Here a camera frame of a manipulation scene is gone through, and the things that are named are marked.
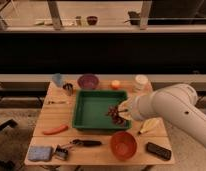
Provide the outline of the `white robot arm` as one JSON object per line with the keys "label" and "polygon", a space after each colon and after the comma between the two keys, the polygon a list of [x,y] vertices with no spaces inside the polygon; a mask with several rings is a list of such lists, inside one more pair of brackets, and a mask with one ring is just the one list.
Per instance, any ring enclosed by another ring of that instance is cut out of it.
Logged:
{"label": "white robot arm", "polygon": [[175,84],[151,93],[129,97],[118,105],[120,116],[143,121],[161,117],[178,127],[206,148],[206,114],[196,103],[198,95],[189,84]]}

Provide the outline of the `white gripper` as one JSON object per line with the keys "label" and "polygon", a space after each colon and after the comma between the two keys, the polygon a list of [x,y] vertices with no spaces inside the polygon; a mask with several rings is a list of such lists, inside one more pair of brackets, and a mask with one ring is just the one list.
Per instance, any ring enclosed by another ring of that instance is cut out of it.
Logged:
{"label": "white gripper", "polygon": [[126,120],[141,121],[143,117],[138,110],[139,97],[130,97],[118,105],[119,116]]}

